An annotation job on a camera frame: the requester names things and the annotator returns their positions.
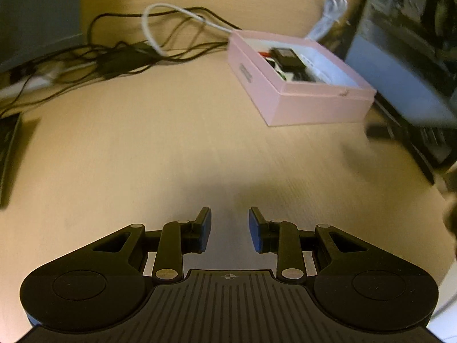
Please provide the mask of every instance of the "open box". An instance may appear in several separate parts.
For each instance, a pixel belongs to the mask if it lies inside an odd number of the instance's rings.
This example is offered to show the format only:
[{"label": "open box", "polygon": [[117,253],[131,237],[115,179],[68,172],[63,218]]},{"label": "open box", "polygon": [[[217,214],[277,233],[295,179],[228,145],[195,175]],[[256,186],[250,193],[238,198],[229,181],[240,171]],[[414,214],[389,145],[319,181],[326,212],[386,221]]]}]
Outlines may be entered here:
[{"label": "open box", "polygon": [[[285,81],[259,52],[290,48],[322,82]],[[270,126],[362,121],[376,90],[309,39],[233,31],[228,62]]]}]

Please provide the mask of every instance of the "black module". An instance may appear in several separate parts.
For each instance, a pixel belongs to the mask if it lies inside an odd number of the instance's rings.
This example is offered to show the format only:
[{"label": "black module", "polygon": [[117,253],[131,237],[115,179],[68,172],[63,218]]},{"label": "black module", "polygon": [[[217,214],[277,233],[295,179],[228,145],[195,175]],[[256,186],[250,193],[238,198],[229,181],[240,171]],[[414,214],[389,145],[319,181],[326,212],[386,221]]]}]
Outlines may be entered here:
[{"label": "black module", "polygon": [[284,72],[303,72],[306,69],[305,64],[292,49],[275,47],[270,50],[270,55]]}]

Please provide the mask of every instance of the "power adapter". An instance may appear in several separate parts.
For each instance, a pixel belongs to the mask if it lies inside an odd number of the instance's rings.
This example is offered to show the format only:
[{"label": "power adapter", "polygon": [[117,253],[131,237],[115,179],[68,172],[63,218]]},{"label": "power adapter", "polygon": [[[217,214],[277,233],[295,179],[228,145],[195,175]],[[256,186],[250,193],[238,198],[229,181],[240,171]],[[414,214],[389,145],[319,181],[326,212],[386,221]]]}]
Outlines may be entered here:
[{"label": "power adapter", "polygon": [[154,65],[162,57],[144,42],[110,50],[97,58],[97,72],[109,80],[144,66]]}]

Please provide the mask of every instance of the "wooden desk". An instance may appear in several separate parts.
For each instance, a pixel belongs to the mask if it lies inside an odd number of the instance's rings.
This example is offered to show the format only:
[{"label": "wooden desk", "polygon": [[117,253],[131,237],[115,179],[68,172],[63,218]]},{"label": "wooden desk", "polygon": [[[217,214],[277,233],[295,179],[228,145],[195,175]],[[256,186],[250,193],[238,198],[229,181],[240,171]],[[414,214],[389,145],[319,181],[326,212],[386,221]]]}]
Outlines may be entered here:
[{"label": "wooden desk", "polygon": [[445,201],[408,152],[370,143],[362,124],[267,127],[226,56],[96,83],[24,115],[0,213],[0,342],[30,328],[19,287],[33,269],[130,223],[191,220],[202,206],[213,229],[186,270],[274,268],[252,246],[256,205],[300,229],[338,226],[443,278],[454,256]]}]

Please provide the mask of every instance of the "white cable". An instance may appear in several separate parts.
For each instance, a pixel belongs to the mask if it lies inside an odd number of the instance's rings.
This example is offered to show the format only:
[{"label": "white cable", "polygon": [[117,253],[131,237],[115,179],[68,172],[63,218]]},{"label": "white cable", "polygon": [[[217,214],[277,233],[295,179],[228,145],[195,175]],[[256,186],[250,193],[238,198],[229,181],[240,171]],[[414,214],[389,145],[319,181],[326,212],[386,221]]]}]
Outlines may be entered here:
[{"label": "white cable", "polygon": [[82,68],[93,66],[94,64],[97,64],[97,62],[96,61],[90,61],[88,63],[78,64],[77,66],[72,66],[72,67],[65,68],[62,71],[62,73],[68,73],[68,72],[76,71],[76,70],[79,70],[79,69],[82,69]]},{"label": "white cable", "polygon": [[347,10],[347,0],[325,0],[322,18],[317,22],[306,38],[318,41],[324,37]]},{"label": "white cable", "polygon": [[154,3],[152,5],[149,5],[145,10],[143,11],[143,15],[141,16],[141,27],[143,29],[143,34],[145,35],[146,39],[148,40],[148,43],[155,49],[156,52],[158,52],[161,56],[166,57],[167,53],[162,50],[161,46],[157,43],[157,41],[153,38],[151,31],[149,29],[149,13],[152,9],[155,9],[156,7],[168,7],[173,10],[177,10],[183,14],[186,14],[199,22],[204,22],[206,25],[211,26],[213,28],[220,29],[221,31],[231,33],[232,30],[226,27],[222,27],[220,25],[214,24],[212,22],[208,22],[206,19],[193,14],[189,10],[182,9],[182,7],[171,5],[169,3]]}]

